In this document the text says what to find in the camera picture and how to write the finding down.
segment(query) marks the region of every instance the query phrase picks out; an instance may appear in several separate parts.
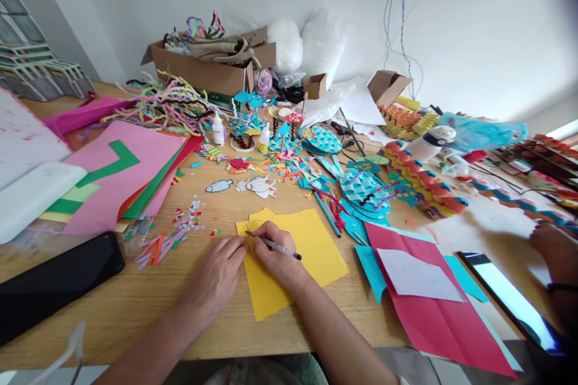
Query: white glue bottle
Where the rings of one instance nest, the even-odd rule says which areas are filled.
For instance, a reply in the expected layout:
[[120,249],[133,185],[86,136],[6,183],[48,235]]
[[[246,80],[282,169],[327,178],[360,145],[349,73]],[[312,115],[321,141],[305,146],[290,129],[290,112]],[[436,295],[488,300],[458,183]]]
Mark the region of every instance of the white glue bottle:
[[217,147],[221,147],[225,144],[225,127],[219,116],[215,116],[213,120],[213,144]]
[[259,146],[257,152],[265,154],[269,150],[269,122],[263,128],[261,136],[259,137]]

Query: white paper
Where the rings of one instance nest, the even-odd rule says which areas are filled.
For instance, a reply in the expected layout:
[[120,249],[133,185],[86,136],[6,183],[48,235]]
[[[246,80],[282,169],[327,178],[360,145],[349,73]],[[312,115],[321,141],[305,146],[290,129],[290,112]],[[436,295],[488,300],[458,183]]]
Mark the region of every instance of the white paper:
[[360,77],[355,77],[345,83],[336,83],[334,87],[351,83],[355,87],[347,92],[347,96],[341,103],[341,109],[347,119],[368,125],[385,125],[385,119],[371,97],[369,88]]
[[398,295],[465,302],[439,266],[422,262],[402,250],[378,248],[378,253]]

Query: white wall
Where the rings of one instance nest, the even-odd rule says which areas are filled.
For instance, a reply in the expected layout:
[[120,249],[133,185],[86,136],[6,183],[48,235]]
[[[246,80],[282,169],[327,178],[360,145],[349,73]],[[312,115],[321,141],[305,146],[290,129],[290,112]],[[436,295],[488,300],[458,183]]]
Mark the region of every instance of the white wall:
[[55,0],[22,1],[46,35],[54,54],[63,60],[79,63],[89,77],[99,79],[99,74]]
[[[368,77],[382,67],[386,0],[91,0],[127,78],[138,77],[148,43],[185,27],[189,15],[209,20],[233,4],[267,23],[293,18],[299,26],[319,7],[338,7],[352,23],[350,42],[336,79]],[[421,62],[424,82],[418,100],[446,111],[505,120],[526,119],[576,85],[577,0],[406,0],[408,54]],[[390,32],[399,49],[400,1]],[[152,66],[145,68],[152,71]],[[386,69],[407,73],[399,56]],[[412,71],[420,81],[417,67]]]

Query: pen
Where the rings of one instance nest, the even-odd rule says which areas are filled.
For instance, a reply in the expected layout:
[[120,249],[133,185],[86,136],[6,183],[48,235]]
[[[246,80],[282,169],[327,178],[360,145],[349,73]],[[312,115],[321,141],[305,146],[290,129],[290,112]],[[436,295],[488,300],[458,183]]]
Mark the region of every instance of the pen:
[[[253,235],[253,232],[247,230],[245,233],[247,233],[249,236],[255,237],[255,235]],[[281,253],[286,254],[287,256],[292,256],[295,257],[297,260],[301,260],[302,258],[301,254],[294,253],[289,248],[285,248],[283,245],[279,245],[277,242],[273,242],[271,239],[263,238],[262,236],[259,237],[263,240],[265,245],[268,245],[269,247],[274,248],[275,250],[280,251]]]

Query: black phone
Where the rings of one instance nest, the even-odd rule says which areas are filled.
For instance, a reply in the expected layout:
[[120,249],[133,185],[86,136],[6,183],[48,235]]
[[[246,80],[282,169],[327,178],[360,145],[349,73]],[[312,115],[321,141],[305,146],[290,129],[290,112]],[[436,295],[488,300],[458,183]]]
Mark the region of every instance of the black phone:
[[125,267],[106,232],[0,284],[0,346],[90,292]]
[[510,283],[504,274],[483,253],[459,251],[477,279],[502,307],[518,329],[550,355],[563,356],[567,341]]

